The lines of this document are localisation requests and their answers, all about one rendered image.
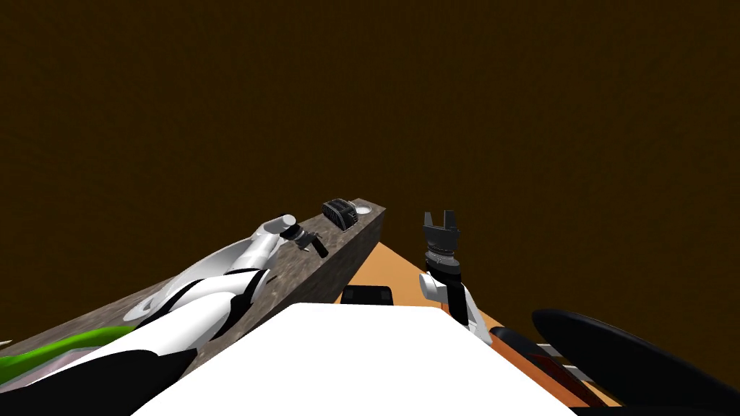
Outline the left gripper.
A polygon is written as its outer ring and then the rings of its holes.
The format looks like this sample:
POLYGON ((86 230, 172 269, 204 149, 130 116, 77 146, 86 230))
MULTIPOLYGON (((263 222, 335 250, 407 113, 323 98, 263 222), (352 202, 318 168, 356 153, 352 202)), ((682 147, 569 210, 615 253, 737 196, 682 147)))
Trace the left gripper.
POLYGON ((329 251, 320 239, 317 238, 319 238, 318 234, 302 230, 294 238, 294 242, 301 250, 308 250, 309 246, 313 246, 319 258, 325 259, 329 256, 329 251))

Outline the green flat shape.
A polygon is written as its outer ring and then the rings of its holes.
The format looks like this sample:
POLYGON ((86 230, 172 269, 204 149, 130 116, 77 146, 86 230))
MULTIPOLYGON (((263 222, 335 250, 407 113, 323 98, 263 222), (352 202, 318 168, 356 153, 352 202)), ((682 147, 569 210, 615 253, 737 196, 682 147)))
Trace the green flat shape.
POLYGON ((133 330, 134 326, 103 327, 72 335, 23 354, 0 357, 0 385, 18 378, 68 351, 110 344, 133 330))

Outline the black toaster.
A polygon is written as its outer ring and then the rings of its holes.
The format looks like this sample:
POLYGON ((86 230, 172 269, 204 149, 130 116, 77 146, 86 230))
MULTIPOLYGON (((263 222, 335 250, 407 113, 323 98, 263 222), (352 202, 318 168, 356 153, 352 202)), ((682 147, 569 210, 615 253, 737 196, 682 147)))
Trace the black toaster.
POLYGON ((358 222, 356 208, 344 199, 332 199, 323 203, 322 214, 343 232, 358 222))

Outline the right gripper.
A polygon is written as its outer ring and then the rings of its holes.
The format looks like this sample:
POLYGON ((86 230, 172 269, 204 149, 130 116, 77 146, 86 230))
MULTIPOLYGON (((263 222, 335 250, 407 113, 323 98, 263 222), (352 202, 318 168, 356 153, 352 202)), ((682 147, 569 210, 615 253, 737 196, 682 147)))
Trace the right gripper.
POLYGON ((423 232, 430 251, 456 251, 460 231, 454 210, 444 210, 444 227, 434 226, 432 214, 424 213, 423 232))

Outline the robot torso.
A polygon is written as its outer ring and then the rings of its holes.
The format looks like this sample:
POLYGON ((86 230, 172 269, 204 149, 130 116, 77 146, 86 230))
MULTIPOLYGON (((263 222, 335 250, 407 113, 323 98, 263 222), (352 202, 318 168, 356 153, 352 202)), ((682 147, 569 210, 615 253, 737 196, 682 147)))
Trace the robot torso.
POLYGON ((575 416, 439 308, 297 303, 132 416, 575 416))

